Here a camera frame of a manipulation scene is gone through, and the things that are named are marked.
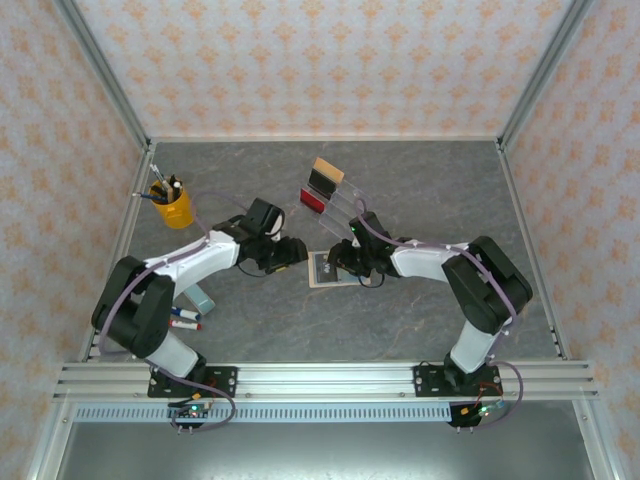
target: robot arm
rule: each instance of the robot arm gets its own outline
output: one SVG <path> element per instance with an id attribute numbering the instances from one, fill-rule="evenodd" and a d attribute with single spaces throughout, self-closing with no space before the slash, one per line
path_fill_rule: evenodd
<path id="1" fill-rule="evenodd" d="M 375 213 L 365 212 L 363 220 L 380 235 L 390 238 Z M 415 248 L 408 238 L 391 245 L 369 232 L 354 218 L 350 222 L 356 241 L 343 240 L 329 253 L 329 263 L 353 275 L 368 277 L 372 270 L 394 277 L 424 277 L 447 282 L 467 318 L 462 333 L 445 358 L 445 375 L 454 387 L 472 381 L 503 325 L 511 322 L 506 305 L 487 279 L 465 256 L 448 248 Z M 456 247 L 474 255 L 491 272 L 519 313 L 533 297 L 531 286 L 489 237 L 479 237 Z"/>
<path id="2" fill-rule="evenodd" d="M 134 290 L 141 295 L 125 299 L 116 313 L 107 336 L 138 358 L 161 367 L 174 376 L 200 383 L 206 360 L 169 331 L 173 300 L 203 278 L 247 259 L 253 259 L 267 275 L 307 259 L 300 239 L 280 238 L 284 212 L 256 199 L 245 215 L 215 225 L 191 245 L 162 257 L 144 261 L 128 256 L 114 267 L 93 312 L 93 326 L 102 330 L 107 316 L 124 289 L 143 271 L 184 254 L 149 274 Z M 206 244 L 192 255 L 199 245 Z"/>

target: wall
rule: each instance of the wall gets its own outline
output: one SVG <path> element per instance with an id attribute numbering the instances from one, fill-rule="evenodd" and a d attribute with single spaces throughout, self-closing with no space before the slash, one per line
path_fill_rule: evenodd
<path id="1" fill-rule="evenodd" d="M 51 0 L 0 4 L 0 478 L 77 358 L 139 153 Z"/>
<path id="2" fill-rule="evenodd" d="M 78 3 L 152 137 L 495 137 L 571 2 Z"/>
<path id="3" fill-rule="evenodd" d="M 595 360 L 617 421 L 617 445 L 635 472 L 640 472 L 639 25 L 637 0 L 596 1 L 509 151 L 571 352 Z"/>

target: table surface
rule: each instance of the table surface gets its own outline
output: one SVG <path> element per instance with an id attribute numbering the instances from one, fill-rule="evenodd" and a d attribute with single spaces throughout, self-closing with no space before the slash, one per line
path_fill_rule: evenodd
<path id="1" fill-rule="evenodd" d="M 535 292 L 520 325 L 496 353 L 505 359 L 556 356 L 491 142 L 160 143 L 154 162 L 182 178 L 192 195 L 214 189 L 245 205 L 261 197 L 279 206 L 286 213 L 285 234 L 302 238 L 309 251 L 321 251 L 339 239 L 299 202 L 300 186 L 318 156 L 373 198 L 371 210 L 394 237 L 450 243 L 492 237 Z M 241 213 L 211 196 L 197 207 L 210 225 Z M 153 205 L 143 201 L 130 254 L 154 257 L 201 235 L 195 224 L 165 227 Z M 449 286 L 421 278 L 388 278 L 375 290 L 310 289 L 303 263 L 266 278 L 232 268 L 200 286 L 215 309 L 202 320 L 201 331 L 174 331 L 209 362 L 441 360 L 464 323 Z M 182 297 L 176 304 L 189 306 Z"/>

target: yellow pen holder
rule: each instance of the yellow pen holder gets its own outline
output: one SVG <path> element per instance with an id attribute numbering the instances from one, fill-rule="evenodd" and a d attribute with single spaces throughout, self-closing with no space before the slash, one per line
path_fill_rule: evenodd
<path id="1" fill-rule="evenodd" d="M 160 182 L 155 181 L 153 185 L 159 187 Z M 149 193 L 155 195 L 151 189 L 149 189 Z M 191 216 L 191 199 L 184 185 L 182 186 L 182 193 L 174 202 L 167 204 L 156 203 L 155 200 L 151 200 L 151 202 L 164 219 L 167 227 L 175 229 L 186 228 L 193 223 L 193 217 Z"/>

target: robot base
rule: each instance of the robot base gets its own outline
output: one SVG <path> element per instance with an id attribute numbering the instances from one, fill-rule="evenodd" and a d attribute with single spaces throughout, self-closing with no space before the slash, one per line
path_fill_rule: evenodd
<path id="1" fill-rule="evenodd" d="M 198 380 L 198 383 L 215 387 L 229 394 L 229 396 L 235 397 L 238 369 L 236 367 L 207 366 L 202 380 Z M 152 370 L 147 396 L 149 398 L 188 398 L 196 393 L 196 390 L 196 388 L 178 383 L 162 373 Z M 212 393 L 207 391 L 201 392 L 201 395 L 203 398 L 213 396 Z"/>
<path id="2" fill-rule="evenodd" d="M 482 383 L 495 383 L 501 386 L 498 367 L 484 365 L 477 372 L 466 375 L 464 382 L 458 387 L 451 385 L 445 378 L 445 371 L 444 365 L 420 364 L 413 367 L 413 386 L 416 397 L 477 397 L 480 395 Z"/>

